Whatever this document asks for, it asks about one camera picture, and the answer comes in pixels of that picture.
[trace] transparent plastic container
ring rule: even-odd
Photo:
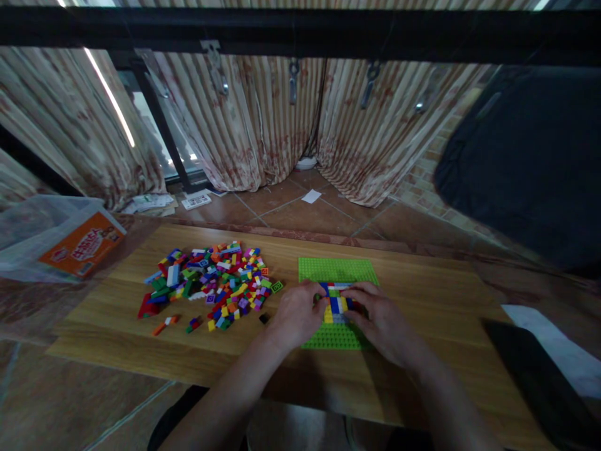
[[[125,230],[101,199],[38,194],[0,213],[0,277],[24,282],[77,283],[80,277],[38,259],[96,213]]]

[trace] light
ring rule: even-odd
[[[547,3],[549,3],[549,0],[540,0],[534,7],[533,11],[542,11],[545,6],[547,6]]]
[[[127,126],[127,122],[125,121],[125,116],[123,116],[123,112],[121,111],[121,108],[119,108],[119,104],[117,103],[117,99],[113,95],[111,88],[108,87],[108,83],[105,80],[105,76],[102,75],[102,72],[100,71],[100,68],[98,67],[98,64],[96,64],[96,60],[94,59],[92,52],[85,47],[83,48],[83,50],[86,52],[86,55],[88,55],[88,59],[90,60],[90,63],[92,63],[92,67],[96,71],[96,74],[98,74],[100,83],[102,83],[102,86],[104,86],[106,94],[108,95],[108,98],[111,100],[111,103],[113,104],[113,108],[117,112],[117,116],[119,117],[119,121],[121,121],[121,125],[123,126],[123,129],[125,130],[125,134],[127,135],[127,139],[130,142],[130,146],[136,147],[136,143],[133,141],[133,136],[130,132],[130,128]]]

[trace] plastic storage box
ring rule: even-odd
[[[0,277],[76,283],[125,236],[101,199],[36,195],[0,214]]]

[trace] orange label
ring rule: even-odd
[[[121,238],[123,234],[98,212],[38,260],[74,276],[85,277]]]

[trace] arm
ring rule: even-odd
[[[360,282],[342,295],[365,305],[369,319],[354,311],[344,313],[386,359],[407,369],[428,413],[437,451],[502,450],[455,373],[379,287]]]
[[[175,427],[164,450],[237,450],[253,406],[284,358],[319,329],[326,301],[315,306],[319,284],[305,281],[282,297],[272,323]]]

